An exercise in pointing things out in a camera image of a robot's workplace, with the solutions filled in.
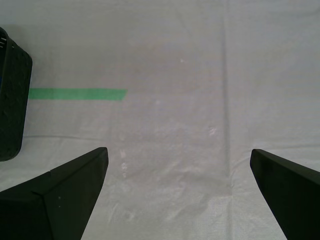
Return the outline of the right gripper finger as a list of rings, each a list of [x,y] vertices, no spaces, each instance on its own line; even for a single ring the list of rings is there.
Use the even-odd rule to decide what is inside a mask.
[[[80,240],[103,188],[108,149],[98,147],[0,193],[2,240]]]
[[[320,173],[262,149],[250,168],[267,205],[288,240],[320,238]]]

